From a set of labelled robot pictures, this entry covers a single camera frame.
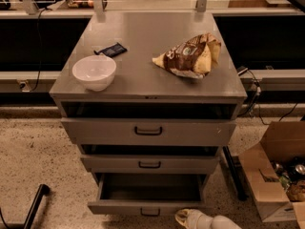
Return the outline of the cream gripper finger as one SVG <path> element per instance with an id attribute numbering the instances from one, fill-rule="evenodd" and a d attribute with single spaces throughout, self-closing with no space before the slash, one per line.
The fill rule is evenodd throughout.
<path id="1" fill-rule="evenodd" d="M 193 229 L 193 210 L 192 209 L 182 209 L 176 212 L 175 220 L 186 229 Z"/>

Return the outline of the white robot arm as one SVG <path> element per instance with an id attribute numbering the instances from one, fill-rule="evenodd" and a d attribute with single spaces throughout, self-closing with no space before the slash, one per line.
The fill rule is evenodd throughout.
<path id="1" fill-rule="evenodd" d="M 195 209 L 179 210 L 175 214 L 175 219 L 186 229 L 242 229 L 226 217 L 210 217 Z"/>

